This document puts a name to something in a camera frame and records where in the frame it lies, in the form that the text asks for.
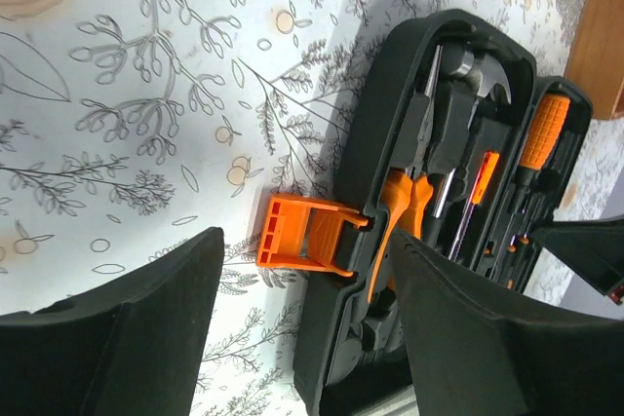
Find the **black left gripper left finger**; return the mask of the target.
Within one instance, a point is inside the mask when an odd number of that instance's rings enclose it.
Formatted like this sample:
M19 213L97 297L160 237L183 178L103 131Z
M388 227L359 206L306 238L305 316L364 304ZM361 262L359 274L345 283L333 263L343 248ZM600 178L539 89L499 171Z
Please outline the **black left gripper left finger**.
M2 414L189 414L223 259L211 227L109 283L2 316Z

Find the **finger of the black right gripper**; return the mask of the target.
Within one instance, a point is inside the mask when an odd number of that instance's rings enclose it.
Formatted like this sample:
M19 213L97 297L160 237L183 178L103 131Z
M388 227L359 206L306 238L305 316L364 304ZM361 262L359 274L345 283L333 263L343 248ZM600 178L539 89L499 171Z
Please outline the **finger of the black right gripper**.
M532 228L528 238L602 296L617 306L623 304L623 215L545 222Z

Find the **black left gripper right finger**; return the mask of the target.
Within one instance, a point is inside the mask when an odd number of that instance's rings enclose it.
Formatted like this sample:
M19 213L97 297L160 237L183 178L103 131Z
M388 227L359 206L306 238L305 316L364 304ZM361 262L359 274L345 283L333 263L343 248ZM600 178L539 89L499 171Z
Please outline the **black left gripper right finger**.
M531 299L400 230L389 259L420 414L622 414L622 321Z

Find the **orange black long-nose pliers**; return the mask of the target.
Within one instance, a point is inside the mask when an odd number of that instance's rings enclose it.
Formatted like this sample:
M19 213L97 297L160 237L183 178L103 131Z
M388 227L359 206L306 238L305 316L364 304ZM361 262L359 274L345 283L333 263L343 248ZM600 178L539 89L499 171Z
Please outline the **orange black long-nose pliers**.
M433 196L433 186L428 181L427 176L422 175L422 166L432 134L433 98L439 79L442 51L443 46L437 45L425 84L424 96L428 102L417 135L414 159L405 170L390 170L382 189L381 201L389 209L388 224L372 265L367 295L369 304L374 297L379 271L392 231L399 224L406 228L410 234L420 237L424 211Z

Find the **small steel hammer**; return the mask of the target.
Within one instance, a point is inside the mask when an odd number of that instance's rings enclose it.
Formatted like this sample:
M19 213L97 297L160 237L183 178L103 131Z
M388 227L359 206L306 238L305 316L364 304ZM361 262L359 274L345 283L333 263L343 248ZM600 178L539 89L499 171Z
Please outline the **small steel hammer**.
M432 215L423 229L423 241L434 246L454 172L461 162L470 127L479 104L498 89L511 102L508 76L500 61L484 50L446 42L440 60L442 81L433 97L433 134L427 150L427 173L439 177Z

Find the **black orange handled screwdriver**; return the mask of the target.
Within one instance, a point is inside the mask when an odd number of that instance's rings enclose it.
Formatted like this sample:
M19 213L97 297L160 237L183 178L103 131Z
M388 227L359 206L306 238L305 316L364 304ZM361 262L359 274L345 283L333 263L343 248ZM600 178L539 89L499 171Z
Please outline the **black orange handled screwdriver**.
M527 234L513 235L509 241L503 244L501 249L494 256L491 271L494 272L503 263L503 259L509 253L515 253L520 246L526 246L530 243L530 239Z

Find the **black plastic tool case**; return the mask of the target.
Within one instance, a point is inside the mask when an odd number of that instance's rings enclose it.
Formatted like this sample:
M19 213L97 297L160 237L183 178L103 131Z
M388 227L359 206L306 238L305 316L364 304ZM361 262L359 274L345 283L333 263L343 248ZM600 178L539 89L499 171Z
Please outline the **black plastic tool case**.
M592 117L562 76L453 9L394 27L361 89L330 200L270 198L256 263L309 274L293 356L310 415L353 415L411 381L389 241L402 230L522 291Z

